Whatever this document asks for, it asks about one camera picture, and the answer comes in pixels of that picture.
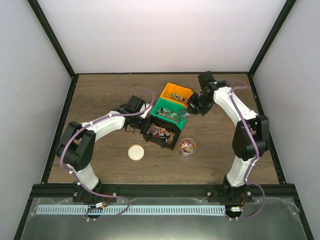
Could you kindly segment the orange candy bin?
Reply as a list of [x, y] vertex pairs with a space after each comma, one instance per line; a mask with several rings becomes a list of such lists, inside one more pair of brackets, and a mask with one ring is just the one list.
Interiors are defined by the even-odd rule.
[[187, 101], [193, 93], [194, 92], [189, 88], [168, 82], [163, 89], [160, 98], [187, 106]]

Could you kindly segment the green candy bin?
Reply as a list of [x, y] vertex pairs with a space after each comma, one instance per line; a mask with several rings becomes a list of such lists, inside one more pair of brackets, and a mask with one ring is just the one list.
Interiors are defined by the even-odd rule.
[[182, 131], [186, 123], [186, 118], [177, 118], [177, 113], [181, 109], [186, 109], [186, 107], [175, 102], [159, 98], [150, 114], [176, 125]]

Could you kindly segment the black candy bin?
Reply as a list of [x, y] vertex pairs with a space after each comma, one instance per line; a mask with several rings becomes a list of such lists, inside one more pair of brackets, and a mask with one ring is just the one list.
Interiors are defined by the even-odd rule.
[[174, 150], [182, 130], [167, 120], [156, 116], [147, 117], [140, 127], [140, 133], [146, 142], [159, 145], [163, 149]]

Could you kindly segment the clear plastic jar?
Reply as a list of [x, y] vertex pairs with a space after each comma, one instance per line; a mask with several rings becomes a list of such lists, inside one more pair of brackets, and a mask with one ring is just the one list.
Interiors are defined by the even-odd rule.
[[191, 157], [196, 151], [196, 143], [191, 138], [183, 138], [178, 145], [178, 151], [183, 157]]

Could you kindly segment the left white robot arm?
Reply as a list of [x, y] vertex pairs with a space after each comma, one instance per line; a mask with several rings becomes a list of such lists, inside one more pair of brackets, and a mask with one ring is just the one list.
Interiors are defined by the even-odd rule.
[[77, 184], [85, 189], [84, 195], [89, 201], [97, 202], [103, 195], [101, 180], [91, 166], [96, 141], [123, 128], [140, 128], [153, 103], [132, 95], [128, 103], [97, 119], [83, 123], [72, 121], [65, 128], [56, 156], [60, 159], [60, 167], [74, 175]]

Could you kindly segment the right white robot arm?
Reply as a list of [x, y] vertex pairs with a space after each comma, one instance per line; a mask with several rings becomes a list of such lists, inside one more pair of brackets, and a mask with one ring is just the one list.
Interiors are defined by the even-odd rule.
[[197, 79], [201, 92], [194, 92], [188, 98], [187, 113], [203, 116], [216, 104], [235, 125], [232, 140], [235, 158], [221, 187], [223, 198], [232, 202], [244, 192], [252, 168], [270, 148], [269, 119], [251, 110], [236, 96], [238, 86], [215, 80], [211, 71], [199, 74]]

